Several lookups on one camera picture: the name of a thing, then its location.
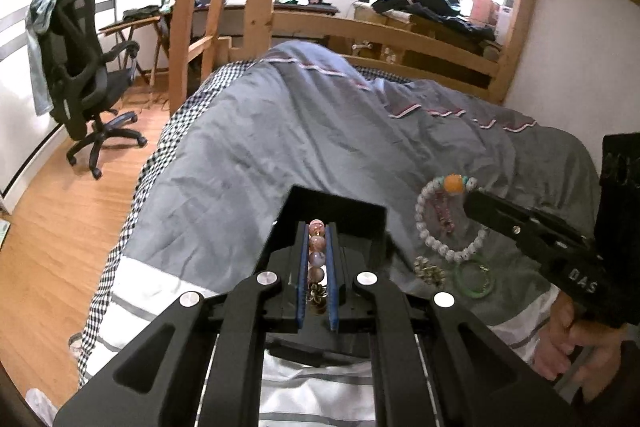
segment wooden bunk bed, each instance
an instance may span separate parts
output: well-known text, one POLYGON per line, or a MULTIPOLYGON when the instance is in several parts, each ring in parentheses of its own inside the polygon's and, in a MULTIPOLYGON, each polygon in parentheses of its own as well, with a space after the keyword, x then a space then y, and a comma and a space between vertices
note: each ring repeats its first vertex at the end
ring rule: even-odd
POLYGON ((529 22, 536 0, 516 0, 504 46, 498 61, 492 61, 467 50, 428 36, 377 23, 335 18, 321 14, 275 11, 272 0, 247 0, 244 12, 244 35, 241 48, 232 47, 229 37, 218 35, 218 23, 225 0, 210 0, 206 32, 190 43, 194 0, 176 0, 170 38, 169 91, 170 110, 174 113, 187 95, 187 64, 202 55, 202 79, 214 67, 230 61, 259 58, 271 47, 274 31, 288 34, 319 34, 355 41, 392 45, 429 55, 490 78, 486 87, 478 87, 442 74, 389 64, 382 60, 345 55, 351 64, 378 68, 409 78, 432 78, 447 87, 484 100, 502 103, 513 80, 520 54, 527 39, 529 22))

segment gray duvet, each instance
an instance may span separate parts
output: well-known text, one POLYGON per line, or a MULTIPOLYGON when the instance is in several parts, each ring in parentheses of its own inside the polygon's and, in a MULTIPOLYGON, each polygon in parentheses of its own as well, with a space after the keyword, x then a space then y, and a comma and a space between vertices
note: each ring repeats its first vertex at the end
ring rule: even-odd
MULTIPOLYGON (((229 291, 254 269, 289 187, 298 184, 388 208, 399 247, 390 276, 403 290, 428 296, 434 288, 414 277, 415 257, 427 255, 449 274, 452 265, 421 243, 414 205, 427 181, 452 172, 593 230, 598 178, 574 136, 433 81, 369 82, 324 48, 286 42, 192 125, 124 255, 229 291)), ((460 249, 478 225, 466 219, 461 201, 451 207, 456 230, 445 241, 460 249)), ((428 227, 438 231, 435 216, 428 227)), ((496 279, 489 296, 460 295, 452 277, 447 289, 488 325, 516 317, 549 290, 535 263, 495 232, 482 257, 496 279)))

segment office chair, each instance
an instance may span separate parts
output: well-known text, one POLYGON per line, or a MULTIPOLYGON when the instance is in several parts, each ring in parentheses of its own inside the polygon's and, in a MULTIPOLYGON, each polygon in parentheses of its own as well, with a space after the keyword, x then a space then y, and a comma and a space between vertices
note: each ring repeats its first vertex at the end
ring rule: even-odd
POLYGON ((98 180, 102 172, 97 167, 102 144, 108 138, 131 138, 139 147, 146 145, 146 138, 132 129, 122 129, 124 124, 135 123, 138 115, 133 111, 123 113, 103 123, 102 112, 114 115, 113 105, 133 83, 136 72, 136 56, 140 46, 135 41, 121 42, 104 53, 95 32, 94 0, 58 0, 52 13, 49 30, 38 38, 42 51, 42 65, 53 109, 50 115, 64 124, 69 136, 76 141, 66 153, 73 166, 76 153, 93 144, 89 156, 89 168, 98 180), (126 51, 125 68, 107 71, 106 64, 126 51), (126 67, 128 58, 130 67, 126 67), (87 134, 87 123, 92 122, 93 132, 87 134))

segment white bead bracelet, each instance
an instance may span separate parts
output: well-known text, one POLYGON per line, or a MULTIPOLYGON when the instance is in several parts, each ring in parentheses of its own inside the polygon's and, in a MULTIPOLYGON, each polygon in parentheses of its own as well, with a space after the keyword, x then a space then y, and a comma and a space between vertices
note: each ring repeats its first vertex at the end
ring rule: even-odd
MULTIPOLYGON (((438 176, 434 178, 427 183, 420 191, 420 194, 418 194, 418 201, 415 205, 415 227, 418 229, 418 235, 427 247, 438 252, 450 263, 462 263, 463 261, 471 259, 471 257, 482 248, 482 242, 487 234, 487 227, 482 225, 476 238, 462 251, 451 250, 442 241, 433 237, 427 229, 427 225, 424 222, 424 205, 436 194, 443 194, 444 192, 452 195, 462 194, 465 190, 466 192, 470 192, 475 190, 476 187, 478 187, 478 181, 475 178, 460 176, 459 174, 450 174, 446 177, 438 176)), ((447 222, 445 226, 450 226, 452 230, 452 223, 447 222)))

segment blue gripper pad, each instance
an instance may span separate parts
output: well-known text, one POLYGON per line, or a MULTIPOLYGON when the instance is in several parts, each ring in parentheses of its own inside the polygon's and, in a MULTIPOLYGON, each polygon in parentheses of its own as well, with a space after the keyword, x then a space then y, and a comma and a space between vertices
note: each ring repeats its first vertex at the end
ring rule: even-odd
POLYGON ((324 228, 324 238, 326 240, 326 286, 327 286, 327 307, 329 313, 329 328, 332 331, 338 330, 338 284, 335 280, 334 249, 332 247, 333 227, 326 225, 324 228))
POLYGON ((309 226, 305 225, 305 235, 302 240, 302 251, 300 252, 300 275, 298 276, 298 307, 296 310, 296 318, 298 327, 302 328, 305 321, 306 310, 306 272, 307 259, 309 250, 309 226))

